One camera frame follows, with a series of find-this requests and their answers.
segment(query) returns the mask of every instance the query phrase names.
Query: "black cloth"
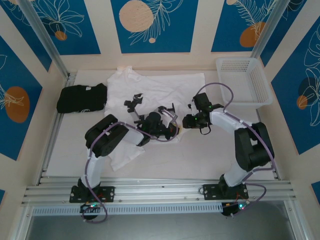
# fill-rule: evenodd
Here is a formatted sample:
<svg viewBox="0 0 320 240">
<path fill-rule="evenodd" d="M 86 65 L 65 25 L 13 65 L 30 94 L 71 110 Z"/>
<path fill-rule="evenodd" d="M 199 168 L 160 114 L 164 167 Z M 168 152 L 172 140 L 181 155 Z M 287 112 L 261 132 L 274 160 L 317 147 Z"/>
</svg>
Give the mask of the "black cloth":
<svg viewBox="0 0 320 240">
<path fill-rule="evenodd" d="M 60 114 L 94 112 L 104 109 L 107 87 L 75 85 L 62 89 L 56 109 Z"/>
</svg>

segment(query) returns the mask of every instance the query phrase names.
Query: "white basket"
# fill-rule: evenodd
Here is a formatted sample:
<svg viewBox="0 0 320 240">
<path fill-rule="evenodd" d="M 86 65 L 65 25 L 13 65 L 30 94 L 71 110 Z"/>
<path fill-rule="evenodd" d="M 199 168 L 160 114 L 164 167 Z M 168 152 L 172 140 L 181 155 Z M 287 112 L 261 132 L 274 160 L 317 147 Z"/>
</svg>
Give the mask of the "white basket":
<svg viewBox="0 0 320 240">
<path fill-rule="evenodd" d="M 260 108 L 273 102 L 273 95 L 261 62 L 253 57 L 220 57 L 216 60 L 219 82 L 229 86 L 234 98 L 230 106 Z M 231 94 L 220 86 L 227 104 Z"/>
</svg>

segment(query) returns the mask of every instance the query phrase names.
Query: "white table surface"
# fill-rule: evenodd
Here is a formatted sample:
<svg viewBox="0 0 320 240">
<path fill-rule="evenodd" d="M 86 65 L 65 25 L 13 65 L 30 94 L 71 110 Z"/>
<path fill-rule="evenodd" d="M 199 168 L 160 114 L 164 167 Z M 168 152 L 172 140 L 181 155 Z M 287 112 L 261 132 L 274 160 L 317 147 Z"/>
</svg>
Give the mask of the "white table surface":
<svg viewBox="0 0 320 240">
<path fill-rule="evenodd" d="M 95 86 L 106 83 L 114 70 L 80 70 L 74 85 Z M 216 71 L 137 71 L 145 76 L 204 73 L 206 83 L 218 82 Z M 223 104 L 218 86 L 206 89 L 212 104 Z M 231 109 L 243 120 L 258 122 L 255 109 Z M 104 111 L 70 113 L 63 116 L 46 175 L 80 177 L 87 161 L 85 133 L 104 117 Z M 209 135 L 198 129 L 186 132 L 179 143 L 147 144 L 145 153 L 114 172 L 107 157 L 102 177 L 139 179 L 219 179 L 235 159 L 234 136 L 218 126 L 211 126 Z M 273 180 L 272 171 L 260 171 L 250 179 Z"/>
</svg>

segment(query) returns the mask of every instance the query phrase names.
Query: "mounting plate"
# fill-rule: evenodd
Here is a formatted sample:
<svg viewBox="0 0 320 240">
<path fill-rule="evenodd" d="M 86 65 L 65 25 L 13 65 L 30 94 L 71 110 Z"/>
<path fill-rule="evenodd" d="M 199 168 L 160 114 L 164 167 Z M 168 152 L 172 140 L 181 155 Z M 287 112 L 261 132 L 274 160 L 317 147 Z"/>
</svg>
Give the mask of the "mounting plate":
<svg viewBox="0 0 320 240">
<path fill-rule="evenodd" d="M 99 186 L 99 188 L 94 191 L 95 194 L 98 196 L 98 198 L 103 203 L 113 203 L 114 202 L 114 196 L 115 196 L 115 187 L 114 186 Z M 95 203 L 97 200 L 94 198 L 94 196 L 83 196 L 81 195 L 78 186 L 73 186 L 71 188 L 71 194 L 70 194 L 70 203 Z"/>
<path fill-rule="evenodd" d="M 235 200 L 237 193 L 244 199 L 249 198 L 247 187 L 244 184 L 230 187 L 227 196 L 222 194 L 218 184 L 205 184 L 202 187 L 204 200 Z"/>
</svg>

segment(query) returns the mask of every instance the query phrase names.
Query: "white fabric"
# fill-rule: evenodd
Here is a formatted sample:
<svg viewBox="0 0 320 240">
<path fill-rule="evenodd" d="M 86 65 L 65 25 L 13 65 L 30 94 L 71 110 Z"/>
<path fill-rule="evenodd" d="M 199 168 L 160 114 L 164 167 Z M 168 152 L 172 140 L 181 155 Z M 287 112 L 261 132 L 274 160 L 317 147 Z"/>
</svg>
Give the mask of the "white fabric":
<svg viewBox="0 0 320 240">
<path fill-rule="evenodd" d="M 191 113 L 188 104 L 204 84 L 205 75 L 203 73 L 147 77 L 136 73 L 131 67 L 118 69 L 107 80 L 107 102 L 104 116 L 112 114 L 119 121 L 135 126 L 124 102 L 132 101 L 136 94 L 142 94 L 142 104 L 135 107 L 139 115 L 149 114 L 160 106 L 171 108 L 173 103 L 178 116 L 177 124 L 182 128 L 183 118 Z M 170 141 L 170 144 L 179 142 L 185 132 L 186 129 L 182 129 L 179 135 Z M 159 142 L 151 140 L 148 144 L 151 143 Z M 117 171 L 144 152 L 143 147 L 121 141 L 109 155 L 112 159 L 112 169 Z"/>
</svg>

